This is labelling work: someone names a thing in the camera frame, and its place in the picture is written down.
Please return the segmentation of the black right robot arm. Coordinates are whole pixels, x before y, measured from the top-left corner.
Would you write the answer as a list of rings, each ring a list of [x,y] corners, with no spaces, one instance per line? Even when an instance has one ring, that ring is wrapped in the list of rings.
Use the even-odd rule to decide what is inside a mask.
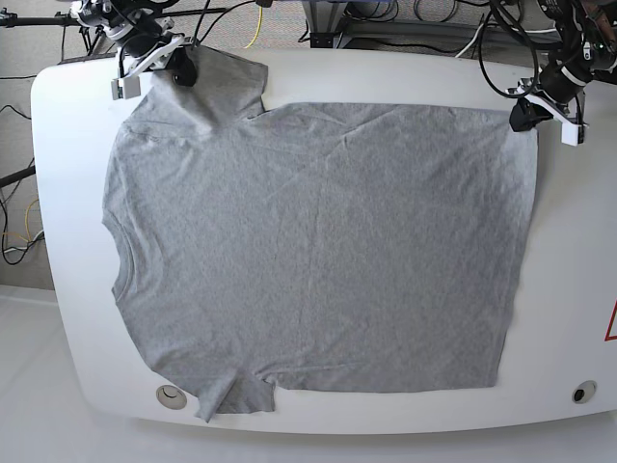
[[[188,56],[191,44],[172,31],[174,22],[163,12],[174,1],[74,1],[69,14],[85,27],[100,28],[118,48],[118,77],[112,81],[115,99],[140,94],[140,75],[168,70],[173,81],[192,87],[198,71]]]

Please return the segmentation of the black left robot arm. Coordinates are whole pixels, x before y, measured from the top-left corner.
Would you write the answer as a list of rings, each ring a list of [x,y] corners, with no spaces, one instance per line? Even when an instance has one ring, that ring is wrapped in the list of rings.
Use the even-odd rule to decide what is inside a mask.
[[[616,3],[614,1],[540,1],[560,37],[547,63],[534,69],[511,94],[517,103],[510,114],[515,132],[559,120],[571,126],[576,142],[585,135],[585,87],[597,75],[616,69]]]

